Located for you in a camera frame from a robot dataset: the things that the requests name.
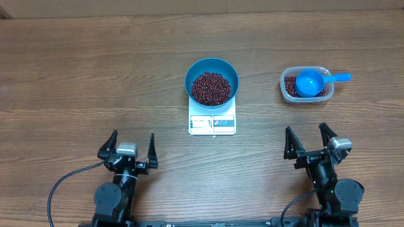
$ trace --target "scoop handle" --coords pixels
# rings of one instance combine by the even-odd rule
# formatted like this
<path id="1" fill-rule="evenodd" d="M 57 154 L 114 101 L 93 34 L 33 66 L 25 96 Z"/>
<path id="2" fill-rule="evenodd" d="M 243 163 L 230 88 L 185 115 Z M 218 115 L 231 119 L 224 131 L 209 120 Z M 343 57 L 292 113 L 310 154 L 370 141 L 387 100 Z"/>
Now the scoop handle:
<path id="1" fill-rule="evenodd" d="M 325 76 L 324 82 L 342 82 L 342 81 L 350 81 L 352 75 L 349 73 L 340 73 L 333 76 Z"/>

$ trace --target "red bean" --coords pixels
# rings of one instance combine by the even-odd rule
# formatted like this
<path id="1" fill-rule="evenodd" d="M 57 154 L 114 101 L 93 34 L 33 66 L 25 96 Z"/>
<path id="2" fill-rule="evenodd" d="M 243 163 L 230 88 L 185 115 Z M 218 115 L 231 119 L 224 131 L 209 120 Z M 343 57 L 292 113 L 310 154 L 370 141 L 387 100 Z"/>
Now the red bean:
<path id="1" fill-rule="evenodd" d="M 198 103 L 215 106 L 227 102 L 231 91 L 221 74 L 204 72 L 193 81 L 191 94 Z"/>
<path id="2" fill-rule="evenodd" d="M 286 76 L 285 77 L 286 92 L 292 97 L 300 98 L 300 96 L 297 94 L 297 92 L 295 90 L 295 83 L 296 83 L 295 76 Z M 326 96 L 326 95 L 327 95 L 327 91 L 326 91 L 326 88 L 324 88 L 316 97 L 322 97 L 322 96 Z"/>

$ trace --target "white scale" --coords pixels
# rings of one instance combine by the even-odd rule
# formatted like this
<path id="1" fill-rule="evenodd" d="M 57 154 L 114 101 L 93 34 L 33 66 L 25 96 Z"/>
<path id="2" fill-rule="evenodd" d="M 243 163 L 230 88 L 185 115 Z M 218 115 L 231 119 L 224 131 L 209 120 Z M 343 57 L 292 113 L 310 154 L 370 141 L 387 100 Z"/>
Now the white scale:
<path id="1" fill-rule="evenodd" d="M 203 108 L 189 97 L 188 132 L 190 135 L 234 135 L 235 97 L 220 108 Z"/>

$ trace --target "clear plastic container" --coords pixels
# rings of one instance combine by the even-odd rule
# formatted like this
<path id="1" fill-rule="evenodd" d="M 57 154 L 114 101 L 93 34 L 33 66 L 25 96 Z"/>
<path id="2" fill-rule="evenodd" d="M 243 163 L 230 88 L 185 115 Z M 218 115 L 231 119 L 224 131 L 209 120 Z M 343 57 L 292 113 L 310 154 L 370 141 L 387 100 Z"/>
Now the clear plastic container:
<path id="1" fill-rule="evenodd" d="M 315 102 L 322 102 L 326 101 L 333 96 L 334 93 L 334 83 L 326 83 L 326 96 L 322 97 L 312 97 L 312 98 L 301 98 L 301 97 L 293 97 L 290 96 L 285 87 L 285 77 L 293 76 L 297 77 L 299 73 L 305 69 L 314 69 L 319 71 L 324 76 L 331 76 L 331 73 L 324 67 L 321 66 L 297 66 L 297 67 L 290 67 L 286 69 L 282 75 L 280 76 L 280 90 L 282 92 L 283 99 L 287 103 L 315 103 Z"/>

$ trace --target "wooden table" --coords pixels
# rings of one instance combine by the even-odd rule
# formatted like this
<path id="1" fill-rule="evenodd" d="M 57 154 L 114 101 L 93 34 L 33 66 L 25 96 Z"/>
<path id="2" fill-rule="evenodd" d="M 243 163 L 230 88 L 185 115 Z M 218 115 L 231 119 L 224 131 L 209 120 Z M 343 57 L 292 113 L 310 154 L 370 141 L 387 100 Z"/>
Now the wooden table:
<path id="1" fill-rule="evenodd" d="M 336 172 L 365 187 L 361 226 L 403 225 L 404 11 L 3 20 L 0 31 L 0 226 L 48 226 L 52 186 L 99 162 L 114 129 L 143 161 L 155 133 L 160 166 L 138 182 L 140 220 L 279 216 L 312 189 L 283 160 L 284 130 L 318 149 L 324 121 L 353 141 Z M 188 135 L 184 76 L 205 57 L 239 73 L 234 136 Z M 353 80 L 328 102 L 286 104 L 282 71 L 311 65 Z M 63 182 L 56 226 L 91 220 L 93 193 L 111 180 L 100 167 Z M 287 215 L 308 207 L 315 197 Z"/>

